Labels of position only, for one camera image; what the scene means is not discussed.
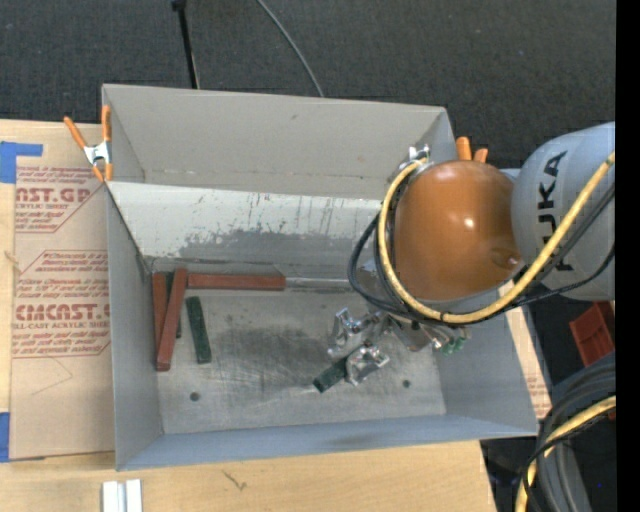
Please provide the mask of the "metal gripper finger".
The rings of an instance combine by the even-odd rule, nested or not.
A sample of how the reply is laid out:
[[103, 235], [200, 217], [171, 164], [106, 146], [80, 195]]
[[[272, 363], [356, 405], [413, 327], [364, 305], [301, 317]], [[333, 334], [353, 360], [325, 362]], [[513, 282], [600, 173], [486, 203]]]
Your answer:
[[375, 342], [384, 330], [385, 322], [386, 314], [382, 311], [368, 312], [355, 318], [348, 308], [343, 308], [334, 317], [328, 354], [332, 357], [346, 356], [361, 345]]
[[377, 345], [360, 345], [346, 357], [345, 380], [358, 386], [370, 374], [384, 367], [389, 361], [390, 357]]

